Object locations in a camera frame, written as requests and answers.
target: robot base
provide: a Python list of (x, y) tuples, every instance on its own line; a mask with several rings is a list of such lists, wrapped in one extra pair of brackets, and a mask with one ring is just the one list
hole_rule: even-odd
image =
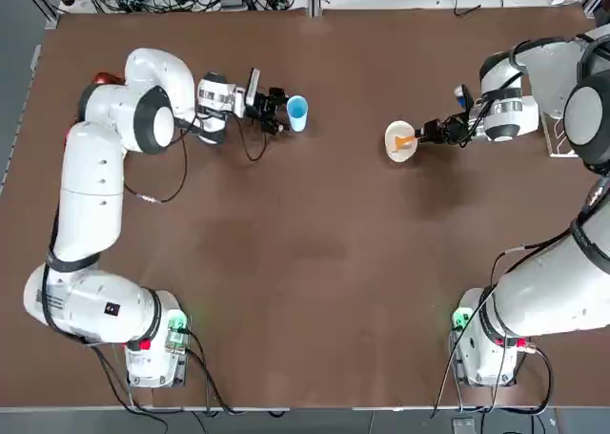
[(139, 388), (183, 386), (186, 381), (187, 357), (166, 348), (169, 330), (169, 311), (180, 310), (180, 305), (168, 291), (156, 291), (161, 301), (161, 322), (148, 350), (131, 351), (125, 348), (125, 359), (130, 384)]
[[(481, 288), (466, 291), (459, 302), (459, 308), (474, 312), (478, 307), (482, 293)], [(492, 306), (492, 302), (493, 300), (489, 299), (488, 306)], [(452, 347), (459, 334), (460, 331), (452, 331)], [(505, 386), (512, 384), (514, 381), (517, 348), (508, 346), (504, 351), (502, 345), (492, 342), (483, 332), (480, 316), (477, 315), (471, 320), (457, 346), (455, 360), (456, 377), (459, 382), (469, 386), (496, 386), (498, 372), (501, 372), (499, 385)]]

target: floor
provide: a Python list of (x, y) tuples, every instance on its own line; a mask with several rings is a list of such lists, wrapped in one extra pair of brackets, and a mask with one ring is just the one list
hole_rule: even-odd
[[(0, 24), (2, 44), (0, 80), (0, 165), (5, 165), (13, 145), (15, 131), (31, 82), (31, 58), (44, 35), (45, 19), (29, 0), (4, 0), (0, 4), (0, 16), (12, 23)], [(239, 417), (220, 416), (204, 419), (207, 429), (214, 434), (229, 432), (334, 432), (334, 433), (450, 433), (452, 420), (471, 418), (456, 412), (441, 412), (434, 420), (429, 419), (428, 410), (404, 412), (371, 412), (353, 410), (297, 410), (276, 420), (267, 413), (251, 413)], [(475, 419), (477, 433), (480, 431), (480, 416)], [(548, 434), (572, 434), (586, 432), (596, 434), (608, 432), (610, 410), (608, 409), (562, 409), (549, 410), (542, 416)], [(200, 426), (190, 414), (167, 417), (170, 432), (197, 432)], [(29, 434), (40, 432), (78, 432), (97, 434), (106, 432), (153, 432), (162, 433), (163, 426), (153, 421), (135, 417), (122, 410), (79, 411), (4, 411), (0, 413), (0, 432), (6, 434)], [(529, 433), (527, 417), (495, 412), (485, 420), (485, 431), (500, 434), (505, 431)], [(541, 426), (535, 424), (535, 432)], [(471, 434), (468, 431), (460, 434)]]
[[(547, 434), (601, 434), (608, 432), (610, 412), (606, 409), (548, 410), (541, 415)], [(280, 419), (266, 412), (240, 416), (220, 415), (214, 419), (201, 417), (209, 434), (292, 434), (329, 432), (334, 434), (450, 434), (455, 419), (472, 418), (475, 430), (456, 434), (479, 434), (480, 415), (460, 415), (441, 412), (433, 420), (428, 410), (404, 412), (354, 411), (354, 410), (297, 410), (286, 413)], [(193, 414), (180, 413), (166, 416), (169, 433), (198, 433), (201, 427)], [(162, 434), (163, 426), (157, 422), (136, 417), (118, 410), (80, 410), (32, 413), (0, 414), (0, 432), (5, 434), (34, 434), (63, 432), (78, 434), (103, 434), (130, 432), (131, 434)], [(494, 412), (485, 418), (484, 433), (531, 434), (529, 417)], [(534, 432), (542, 434), (538, 421)]]

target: blue cup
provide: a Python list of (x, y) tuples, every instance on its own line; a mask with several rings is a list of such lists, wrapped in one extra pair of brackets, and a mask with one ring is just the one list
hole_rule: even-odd
[(300, 95), (293, 95), (288, 99), (286, 104), (286, 112), (290, 119), (290, 126), (295, 132), (301, 132), (307, 124), (307, 112), (309, 106), (307, 100)]

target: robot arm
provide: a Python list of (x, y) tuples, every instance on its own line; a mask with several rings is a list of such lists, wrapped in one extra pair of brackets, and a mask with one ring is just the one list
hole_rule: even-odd
[(85, 341), (127, 344), (132, 384), (156, 387), (173, 383), (184, 350), (171, 330), (186, 317), (170, 293), (98, 270), (96, 262), (120, 234), (125, 153), (169, 145), (174, 118), (194, 118), (194, 83), (184, 62), (156, 50), (132, 52), (125, 77), (124, 85), (95, 83), (83, 93), (66, 140), (51, 247), (28, 279), (24, 305)]
[[(540, 107), (564, 118), (567, 138), (589, 170), (601, 175), (583, 209), (556, 238), (541, 245), (504, 274), (495, 291), (471, 289), (456, 315), (472, 316), (463, 329), (457, 352), (460, 374), (471, 385), (510, 382), (517, 363), (519, 339), (610, 324), (610, 41), (604, 26), (573, 40), (524, 42), (496, 54), (481, 69), (483, 95), (502, 91), (511, 73), (527, 72)], [(518, 81), (513, 88), (519, 90)], [(497, 93), (483, 127), (489, 132), (517, 121), (517, 93)]]
[(270, 88), (269, 95), (258, 91), (260, 71), (252, 69), (246, 89), (227, 83), (222, 74), (207, 73), (197, 89), (197, 116), (203, 121), (199, 138), (209, 144), (220, 144), (226, 136), (227, 118), (248, 116), (260, 121), (261, 130), (278, 134), (287, 127), (276, 119), (279, 107), (288, 96), (281, 88)]
[[(539, 125), (539, 108), (555, 119), (566, 115), (566, 134), (573, 145), (583, 137), (582, 117), (578, 124), (570, 124), (574, 114), (588, 112), (582, 102), (590, 100), (587, 91), (578, 97), (572, 93), (580, 85), (578, 69), (591, 42), (610, 33), (607, 26), (578, 35), (573, 39), (542, 38), (524, 41), (507, 52), (492, 55), (483, 63), (479, 78), (481, 98), (468, 105), (463, 98), (467, 90), (458, 88), (456, 97), (463, 112), (449, 116), (444, 121), (429, 121), (417, 131), (420, 141), (464, 144), (473, 138), (505, 141), (533, 132)], [(610, 54), (587, 54), (586, 73), (599, 75), (610, 68)], [(529, 76), (532, 96), (523, 96), (521, 76)]]

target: brown table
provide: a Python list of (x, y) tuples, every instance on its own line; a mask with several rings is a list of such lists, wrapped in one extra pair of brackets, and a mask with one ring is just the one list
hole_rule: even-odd
[[(64, 133), (84, 87), (121, 73), (129, 52), (159, 48), (195, 80), (223, 72), (282, 86), (310, 103), (302, 134), (245, 158), (236, 126), (224, 146), (188, 140), (182, 194), (157, 206), (125, 197), (123, 232), (101, 266), (167, 288), (194, 317), (225, 398), (236, 406), (430, 406), (447, 359), (450, 314), (488, 282), (494, 257), (563, 229), (594, 178), (550, 159), (541, 134), (468, 149), (421, 147), (393, 165), (394, 119), (415, 126), (458, 111), (493, 52), (525, 38), (590, 28), (579, 8), (65, 16), (47, 34), (0, 197), (5, 337), (0, 406), (116, 404), (91, 352), (30, 318), (22, 291), (43, 260), (58, 199)], [(249, 137), (255, 150), (256, 134)], [(129, 184), (167, 196), (179, 148), (131, 155)], [(553, 404), (609, 405), (606, 330), (539, 340), (557, 374)], [(528, 360), (500, 403), (536, 404), (544, 371)], [(202, 406), (203, 379), (147, 392), (155, 405)], [(488, 391), (467, 392), (487, 403)], [(445, 405), (456, 404), (448, 383)]]

